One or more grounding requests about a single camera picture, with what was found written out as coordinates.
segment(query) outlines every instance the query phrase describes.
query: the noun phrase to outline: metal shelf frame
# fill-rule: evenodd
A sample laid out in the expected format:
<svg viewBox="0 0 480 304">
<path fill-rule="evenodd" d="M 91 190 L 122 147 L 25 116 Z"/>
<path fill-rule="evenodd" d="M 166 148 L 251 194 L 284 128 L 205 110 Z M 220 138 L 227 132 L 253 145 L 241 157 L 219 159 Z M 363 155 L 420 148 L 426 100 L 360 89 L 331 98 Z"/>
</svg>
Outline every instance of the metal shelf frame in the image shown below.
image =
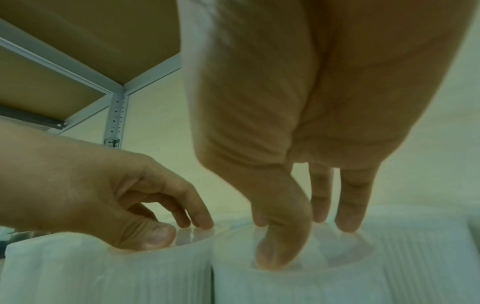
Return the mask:
<svg viewBox="0 0 480 304">
<path fill-rule="evenodd" d="M 53 120 L 48 117 L 7 107 L 0 107 L 0 116 L 8 116 L 48 126 L 51 128 L 47 132 L 61 134 L 108 108 L 103 144 L 117 149 L 122 147 L 130 95 L 181 68 L 180 55 L 177 54 L 135 77 L 123 86 L 2 19 L 0 19 L 0 47 L 4 47 L 66 77 L 105 93 L 103 97 L 65 121 Z"/>
</svg>

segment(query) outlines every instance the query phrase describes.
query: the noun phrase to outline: hand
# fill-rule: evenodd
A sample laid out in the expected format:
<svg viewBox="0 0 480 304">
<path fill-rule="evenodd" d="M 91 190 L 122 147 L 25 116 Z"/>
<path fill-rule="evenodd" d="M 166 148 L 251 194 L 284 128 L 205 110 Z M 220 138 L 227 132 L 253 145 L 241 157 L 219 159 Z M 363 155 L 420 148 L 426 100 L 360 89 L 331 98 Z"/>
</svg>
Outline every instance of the hand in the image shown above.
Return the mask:
<svg viewBox="0 0 480 304">
<path fill-rule="evenodd" d="M 278 268 L 326 219 L 358 229 L 375 175 L 427 107 L 474 0 L 178 0 L 195 152 L 268 224 L 257 261 Z M 309 200 L 290 175 L 308 163 Z"/>
<path fill-rule="evenodd" d="M 171 244 L 176 231 L 142 205 L 160 203 L 180 227 L 214 223 L 195 188 L 152 158 L 0 122 L 0 225 L 80 232 L 122 249 Z"/>
</svg>

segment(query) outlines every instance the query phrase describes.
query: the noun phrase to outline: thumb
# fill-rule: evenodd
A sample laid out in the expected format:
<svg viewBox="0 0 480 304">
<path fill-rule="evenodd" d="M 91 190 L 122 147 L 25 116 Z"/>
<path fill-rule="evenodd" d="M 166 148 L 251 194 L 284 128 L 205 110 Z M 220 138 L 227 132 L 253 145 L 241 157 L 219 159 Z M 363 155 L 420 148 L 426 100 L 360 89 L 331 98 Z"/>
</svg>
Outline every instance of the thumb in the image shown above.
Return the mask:
<svg viewBox="0 0 480 304">
<path fill-rule="evenodd" d="M 268 222 L 266 236 L 257 247 L 257 263 L 276 269 L 292 261 L 307 241 L 313 215 L 307 196 L 290 173 L 281 165 L 215 167 L 223 168 L 214 172 L 239 190 Z"/>
<path fill-rule="evenodd" d="M 119 206 L 96 204 L 82 219 L 76 232 L 97 237 L 120 249 L 153 250 L 169 246 L 176 229 L 130 213 Z"/>
</svg>

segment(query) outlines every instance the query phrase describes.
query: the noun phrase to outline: beige wall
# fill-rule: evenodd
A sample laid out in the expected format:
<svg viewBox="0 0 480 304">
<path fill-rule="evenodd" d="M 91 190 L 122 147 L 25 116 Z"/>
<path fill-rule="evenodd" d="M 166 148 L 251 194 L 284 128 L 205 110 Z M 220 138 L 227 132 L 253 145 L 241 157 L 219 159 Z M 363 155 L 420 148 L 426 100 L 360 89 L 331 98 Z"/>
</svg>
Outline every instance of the beige wall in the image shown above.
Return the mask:
<svg viewBox="0 0 480 304">
<path fill-rule="evenodd" d="M 431 107 L 381 168 L 372 204 L 480 200 L 480 19 Z M 195 159 L 181 70 L 130 97 L 122 148 L 145 153 L 192 182 L 212 213 L 247 211 L 246 200 Z M 310 195 L 306 165 L 293 176 Z M 334 182 L 338 200 L 338 174 Z M 159 205 L 152 210 L 164 216 Z"/>
<path fill-rule="evenodd" d="M 103 109 L 76 126 L 62 132 L 60 135 L 102 144 L 108 113 L 108 108 Z"/>
</svg>

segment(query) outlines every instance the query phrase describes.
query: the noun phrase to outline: person's left hand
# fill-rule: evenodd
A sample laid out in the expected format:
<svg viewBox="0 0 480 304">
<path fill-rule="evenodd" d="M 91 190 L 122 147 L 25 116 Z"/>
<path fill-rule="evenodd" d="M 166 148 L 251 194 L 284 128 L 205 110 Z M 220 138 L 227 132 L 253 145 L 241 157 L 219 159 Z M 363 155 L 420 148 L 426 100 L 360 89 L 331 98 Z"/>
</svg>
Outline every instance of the person's left hand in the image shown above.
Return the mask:
<svg viewBox="0 0 480 304">
<path fill-rule="evenodd" d="M 132 250 L 176 235 L 142 202 L 160 203 L 179 227 L 214 226 L 195 188 L 151 157 L 3 122 L 0 138 L 0 225 L 80 232 Z"/>
</svg>

